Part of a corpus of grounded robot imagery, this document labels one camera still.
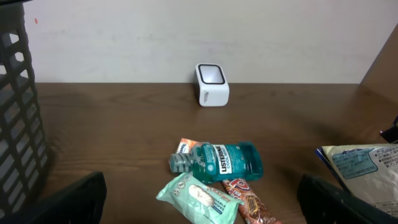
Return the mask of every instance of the white smart speaker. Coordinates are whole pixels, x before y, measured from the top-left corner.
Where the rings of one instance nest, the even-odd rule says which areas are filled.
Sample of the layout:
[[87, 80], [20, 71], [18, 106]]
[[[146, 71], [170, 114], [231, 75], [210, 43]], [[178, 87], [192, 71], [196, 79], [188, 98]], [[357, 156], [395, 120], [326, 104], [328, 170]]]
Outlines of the white smart speaker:
[[195, 93], [201, 106], [224, 106], [229, 86], [223, 69], [215, 64], [198, 64], [195, 68]]

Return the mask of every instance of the bottle cap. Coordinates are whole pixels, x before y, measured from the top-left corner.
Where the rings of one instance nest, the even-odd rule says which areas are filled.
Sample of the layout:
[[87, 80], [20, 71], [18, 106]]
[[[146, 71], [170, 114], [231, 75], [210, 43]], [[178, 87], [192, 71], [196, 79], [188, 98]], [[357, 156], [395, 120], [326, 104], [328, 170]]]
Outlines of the bottle cap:
[[189, 153], [179, 153], [170, 156], [169, 164], [172, 172], [189, 172], [193, 161]]

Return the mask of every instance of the desk surface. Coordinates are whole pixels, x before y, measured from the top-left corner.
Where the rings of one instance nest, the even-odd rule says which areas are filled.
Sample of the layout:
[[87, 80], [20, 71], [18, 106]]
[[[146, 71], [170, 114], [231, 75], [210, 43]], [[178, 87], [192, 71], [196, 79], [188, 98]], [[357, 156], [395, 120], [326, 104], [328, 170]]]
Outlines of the desk surface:
[[[226, 106], [202, 108], [190, 84], [37, 85], [54, 166], [43, 197], [94, 170], [108, 195], [101, 223], [188, 223], [155, 196], [174, 177], [180, 138], [252, 141], [264, 177], [250, 185], [283, 223], [305, 223], [296, 199], [305, 173], [336, 183], [318, 146], [384, 142], [397, 105], [357, 85], [232, 84]], [[214, 187], [222, 189], [217, 183]], [[244, 223], [238, 215], [236, 223]]]

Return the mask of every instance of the teal mouthwash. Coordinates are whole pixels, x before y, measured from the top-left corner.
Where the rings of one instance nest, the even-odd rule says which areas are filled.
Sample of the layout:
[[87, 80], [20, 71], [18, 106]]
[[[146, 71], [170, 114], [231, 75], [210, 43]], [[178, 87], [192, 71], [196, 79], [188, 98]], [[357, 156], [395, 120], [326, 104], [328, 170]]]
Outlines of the teal mouthwash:
[[194, 146], [191, 153], [172, 154], [169, 160], [172, 172], [193, 172], [203, 183], [245, 178], [247, 181], [262, 177], [262, 162], [250, 142], [239, 144], [210, 144]]

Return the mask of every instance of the snack bar wrapper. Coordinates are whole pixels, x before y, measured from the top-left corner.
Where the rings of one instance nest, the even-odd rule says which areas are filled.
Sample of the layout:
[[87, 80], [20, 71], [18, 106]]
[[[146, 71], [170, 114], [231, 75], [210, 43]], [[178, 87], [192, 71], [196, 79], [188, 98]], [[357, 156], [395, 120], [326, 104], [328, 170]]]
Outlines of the snack bar wrapper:
[[244, 202], [239, 212], [247, 224], [282, 224], [268, 212], [244, 179], [224, 180], [223, 186], [230, 196]]
[[190, 173], [182, 173], [170, 181], [156, 196], [171, 203], [192, 223], [232, 224], [241, 200], [208, 187]]
[[177, 150], [175, 153], [190, 153], [191, 149], [194, 147], [194, 145], [200, 144], [200, 142], [194, 141], [194, 140], [189, 140], [185, 138], [181, 138], [180, 144], [178, 145]]

